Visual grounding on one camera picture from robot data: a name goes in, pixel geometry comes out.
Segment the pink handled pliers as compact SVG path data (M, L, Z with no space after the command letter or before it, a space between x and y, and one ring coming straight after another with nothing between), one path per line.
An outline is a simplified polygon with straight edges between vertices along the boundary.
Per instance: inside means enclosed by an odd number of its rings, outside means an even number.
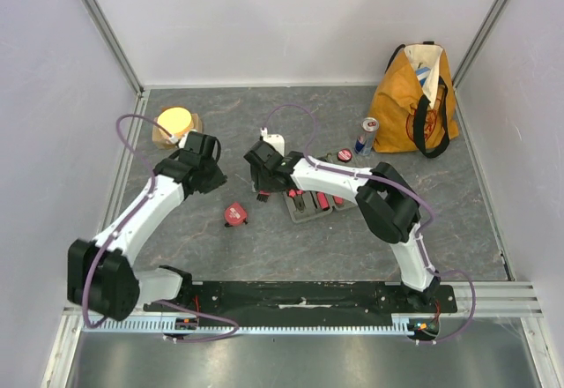
M287 192L287 196L293 201L296 210L300 213L304 213L306 209L303 193L304 193L303 190L294 190L294 189L290 189Z

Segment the pink tape measure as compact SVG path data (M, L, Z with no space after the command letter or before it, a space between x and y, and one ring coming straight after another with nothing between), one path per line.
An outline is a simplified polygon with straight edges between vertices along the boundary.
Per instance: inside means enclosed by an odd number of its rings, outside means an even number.
M224 211L224 219L226 228L238 227L249 223L246 210L238 202L232 203Z

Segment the grey plastic tool case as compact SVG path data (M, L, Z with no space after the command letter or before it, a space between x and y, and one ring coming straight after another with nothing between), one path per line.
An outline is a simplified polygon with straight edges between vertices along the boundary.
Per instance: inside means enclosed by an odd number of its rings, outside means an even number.
M330 210L323 211L317 203L315 196L316 191L304 191L303 198L305 201L306 209L304 213L300 213L296 210L293 201L287 196L287 192L288 190L284 193L283 198L286 202L290 218L296 224L320 219L333 212L343 212L356 206L356 204L345 199L345 202L341 207L335 206L332 198L333 196L324 193L330 203Z

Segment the pink handled screwdriver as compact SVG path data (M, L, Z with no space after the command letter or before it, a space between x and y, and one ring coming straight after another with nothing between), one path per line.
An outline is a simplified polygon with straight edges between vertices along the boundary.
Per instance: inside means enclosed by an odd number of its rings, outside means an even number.
M324 193L317 191L315 196L319 207L323 211L330 210L330 203Z

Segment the hex keys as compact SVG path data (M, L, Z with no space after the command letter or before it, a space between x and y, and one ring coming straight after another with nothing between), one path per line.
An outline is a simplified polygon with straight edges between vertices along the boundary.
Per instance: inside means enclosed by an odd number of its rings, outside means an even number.
M259 191L257 196L256 196L256 199L258 201L264 202L264 203L266 203L269 200L269 198L270 198L270 192L266 192L266 191L262 191L262 190Z

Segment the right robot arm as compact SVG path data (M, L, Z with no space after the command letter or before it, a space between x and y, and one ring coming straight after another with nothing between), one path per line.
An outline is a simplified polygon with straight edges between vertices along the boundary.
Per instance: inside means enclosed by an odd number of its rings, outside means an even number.
M427 204L388 163L352 168L299 152L284 156L264 140L244 155L256 190L303 190L342 198L358 206L370 232L387 243L400 270L405 305L426 310L441 278L423 242L420 208Z

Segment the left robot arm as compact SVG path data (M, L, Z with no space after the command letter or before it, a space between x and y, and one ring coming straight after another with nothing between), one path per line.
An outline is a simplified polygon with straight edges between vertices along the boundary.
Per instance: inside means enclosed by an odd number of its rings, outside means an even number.
M122 214L92 240L77 239L67 255L67 299L85 314L123 321L146 303L164 300L182 311L194 300L190 275L163 265L135 272L134 263L162 221L189 196L226 183L219 168L221 144L196 131L150 170L146 186Z

